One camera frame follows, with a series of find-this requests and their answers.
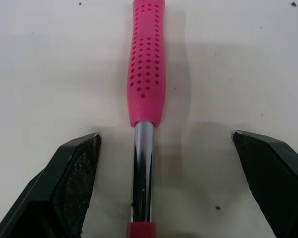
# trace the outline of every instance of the chrome shaft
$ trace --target chrome shaft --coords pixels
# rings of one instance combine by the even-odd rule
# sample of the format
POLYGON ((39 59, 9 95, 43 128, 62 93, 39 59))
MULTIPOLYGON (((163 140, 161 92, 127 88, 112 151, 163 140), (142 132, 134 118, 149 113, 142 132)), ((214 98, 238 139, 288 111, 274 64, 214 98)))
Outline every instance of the chrome shaft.
POLYGON ((131 222, 152 222, 152 141, 153 124, 137 123, 131 222))

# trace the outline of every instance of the white table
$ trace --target white table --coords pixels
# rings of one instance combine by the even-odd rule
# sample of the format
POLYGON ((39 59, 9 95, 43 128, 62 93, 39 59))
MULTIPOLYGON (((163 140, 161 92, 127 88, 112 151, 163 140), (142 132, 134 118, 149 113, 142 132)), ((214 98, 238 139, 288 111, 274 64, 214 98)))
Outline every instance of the white table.
MULTIPOLYGON (((82 237, 125 237, 132 21, 131 0, 0 0, 0 221, 61 144, 101 132, 82 237)), ((288 0, 167 0, 164 31, 158 237, 273 238, 230 132, 269 135, 298 152, 298 7, 288 0)))

